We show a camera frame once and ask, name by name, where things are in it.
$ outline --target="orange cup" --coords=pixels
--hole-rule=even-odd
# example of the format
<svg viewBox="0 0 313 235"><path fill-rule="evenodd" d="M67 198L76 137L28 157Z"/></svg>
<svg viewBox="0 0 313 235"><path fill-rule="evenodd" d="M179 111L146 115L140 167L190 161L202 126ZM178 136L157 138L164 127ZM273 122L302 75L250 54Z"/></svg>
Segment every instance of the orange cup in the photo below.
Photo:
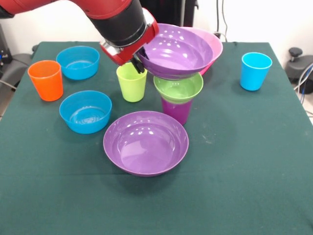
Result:
<svg viewBox="0 0 313 235"><path fill-rule="evenodd" d="M62 72L58 62L39 61L29 67L28 75L44 101L55 101L63 95Z"/></svg>

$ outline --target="plastic bowl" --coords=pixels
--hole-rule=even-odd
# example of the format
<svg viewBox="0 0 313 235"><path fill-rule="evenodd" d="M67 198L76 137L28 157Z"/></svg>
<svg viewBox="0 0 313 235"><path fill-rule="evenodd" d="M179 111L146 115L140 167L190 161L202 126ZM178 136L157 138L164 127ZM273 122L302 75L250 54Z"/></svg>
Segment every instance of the plastic bowl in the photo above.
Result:
<svg viewBox="0 0 313 235"><path fill-rule="evenodd" d="M211 67L211 65L216 61L216 59L219 58L219 56L222 54L223 44L220 41L220 39L216 37L213 33L210 33L200 28L193 28L193 27L183 27L183 28L202 37L207 43L209 43L209 45L211 46L213 50L212 61L208 64L208 66L206 66L203 70L200 71L200 74L203 75Z"/></svg>
<svg viewBox="0 0 313 235"><path fill-rule="evenodd" d="M203 78L200 73L177 81L169 81L155 76L153 82L161 97L174 104L187 103L203 88Z"/></svg>
<svg viewBox="0 0 313 235"><path fill-rule="evenodd" d="M174 118L153 111L120 117L103 138L108 158L125 172L140 177L173 169L185 157L188 146L183 126Z"/></svg>
<svg viewBox="0 0 313 235"><path fill-rule="evenodd" d="M87 46L69 47L57 56L62 73L73 80L84 80L94 76L99 68L100 53Z"/></svg>
<svg viewBox="0 0 313 235"><path fill-rule="evenodd" d="M103 129L110 119L111 99L102 92L82 91L68 96L60 105L60 115L68 127L79 134Z"/></svg>
<svg viewBox="0 0 313 235"><path fill-rule="evenodd" d="M213 58L210 45L197 34L171 24L159 23L160 33L147 45L149 59L137 55L153 75L181 79L203 70Z"/></svg>

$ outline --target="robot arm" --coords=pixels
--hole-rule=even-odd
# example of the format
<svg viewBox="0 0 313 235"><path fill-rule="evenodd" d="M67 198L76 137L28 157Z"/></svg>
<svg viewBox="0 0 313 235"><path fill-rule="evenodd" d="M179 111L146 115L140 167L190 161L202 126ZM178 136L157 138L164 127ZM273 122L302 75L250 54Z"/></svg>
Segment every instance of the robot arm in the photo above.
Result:
<svg viewBox="0 0 313 235"><path fill-rule="evenodd" d="M0 18L30 11L55 0L0 0ZM141 7L139 0L71 0L88 16L104 37L102 50L116 64L132 61L138 72L144 67L134 58L159 32L153 16Z"/></svg>

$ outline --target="green bowl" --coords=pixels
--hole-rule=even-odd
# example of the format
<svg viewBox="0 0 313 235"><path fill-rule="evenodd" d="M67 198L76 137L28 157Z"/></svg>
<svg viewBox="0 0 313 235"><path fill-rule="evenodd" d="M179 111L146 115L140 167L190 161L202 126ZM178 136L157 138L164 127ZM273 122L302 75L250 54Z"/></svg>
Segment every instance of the green bowl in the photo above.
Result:
<svg viewBox="0 0 313 235"><path fill-rule="evenodd" d="M192 100L203 88L203 78L200 73L175 81L155 76L153 82L160 95L174 104L183 104Z"/></svg>

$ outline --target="blue cup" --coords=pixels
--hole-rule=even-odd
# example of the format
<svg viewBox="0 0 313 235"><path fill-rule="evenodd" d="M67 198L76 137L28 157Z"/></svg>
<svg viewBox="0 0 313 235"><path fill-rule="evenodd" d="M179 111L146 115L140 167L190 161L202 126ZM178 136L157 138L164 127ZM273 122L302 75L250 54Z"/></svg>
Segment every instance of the blue cup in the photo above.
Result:
<svg viewBox="0 0 313 235"><path fill-rule="evenodd" d="M258 52L244 54L242 56L241 87L248 91L260 89L271 65L272 60L267 55Z"/></svg>
<svg viewBox="0 0 313 235"><path fill-rule="evenodd" d="M91 134L100 131L108 124L112 101L102 92L82 91L63 100L59 111L72 131Z"/></svg>
<svg viewBox="0 0 313 235"><path fill-rule="evenodd" d="M61 51L56 61L62 73L73 80L84 80L94 76L99 68L100 53L87 46L69 47Z"/></svg>

